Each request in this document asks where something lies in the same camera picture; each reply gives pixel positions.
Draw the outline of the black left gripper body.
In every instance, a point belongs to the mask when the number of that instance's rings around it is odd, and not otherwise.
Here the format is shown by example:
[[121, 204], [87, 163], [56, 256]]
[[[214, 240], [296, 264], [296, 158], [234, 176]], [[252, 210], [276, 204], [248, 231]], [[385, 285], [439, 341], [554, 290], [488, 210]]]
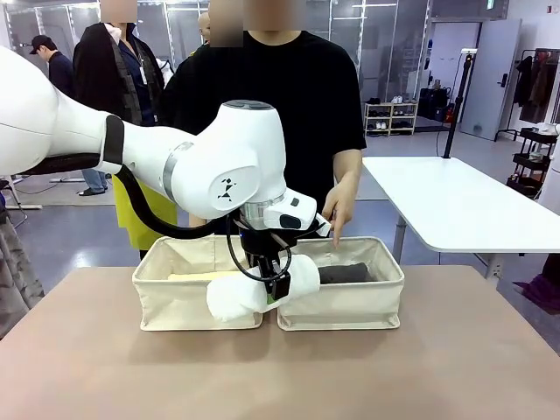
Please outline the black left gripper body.
[[279, 264], [279, 254], [289, 244], [270, 230], [242, 230], [241, 247], [250, 267], [273, 270], [274, 263]]

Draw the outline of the person's left hand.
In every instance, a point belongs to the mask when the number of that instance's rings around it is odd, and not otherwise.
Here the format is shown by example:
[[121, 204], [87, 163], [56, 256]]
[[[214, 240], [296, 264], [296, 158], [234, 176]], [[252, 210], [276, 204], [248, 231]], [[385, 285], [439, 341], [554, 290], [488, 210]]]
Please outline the person's left hand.
[[357, 178], [348, 173], [326, 196], [322, 215], [331, 224], [335, 248], [340, 244], [344, 226], [353, 218], [357, 190]]

